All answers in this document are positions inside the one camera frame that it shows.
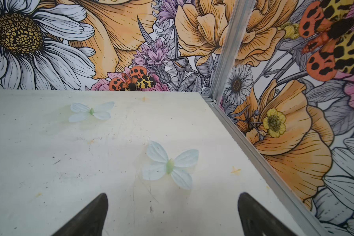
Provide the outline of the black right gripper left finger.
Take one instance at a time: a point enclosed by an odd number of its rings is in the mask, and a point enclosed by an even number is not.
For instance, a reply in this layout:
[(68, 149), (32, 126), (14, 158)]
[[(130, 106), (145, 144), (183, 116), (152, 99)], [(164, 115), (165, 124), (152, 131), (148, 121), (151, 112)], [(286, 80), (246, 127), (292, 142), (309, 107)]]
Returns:
[(99, 194), (52, 236), (102, 236), (108, 206), (106, 193)]

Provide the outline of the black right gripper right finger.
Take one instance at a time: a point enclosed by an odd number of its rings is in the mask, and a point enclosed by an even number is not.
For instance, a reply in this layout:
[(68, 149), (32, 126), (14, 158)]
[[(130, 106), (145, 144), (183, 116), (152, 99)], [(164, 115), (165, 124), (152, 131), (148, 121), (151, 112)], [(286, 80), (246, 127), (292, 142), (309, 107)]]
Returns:
[(245, 236), (296, 236), (247, 192), (239, 196), (238, 212)]

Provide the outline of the right aluminium corner post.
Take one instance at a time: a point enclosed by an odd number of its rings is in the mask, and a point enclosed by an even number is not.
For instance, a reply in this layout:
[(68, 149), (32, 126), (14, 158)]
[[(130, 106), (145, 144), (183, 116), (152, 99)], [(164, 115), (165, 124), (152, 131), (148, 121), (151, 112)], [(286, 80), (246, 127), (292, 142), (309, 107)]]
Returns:
[(231, 15), (225, 42), (212, 78), (210, 98), (219, 104), (225, 90), (230, 69), (234, 65), (255, 1), (237, 1)]

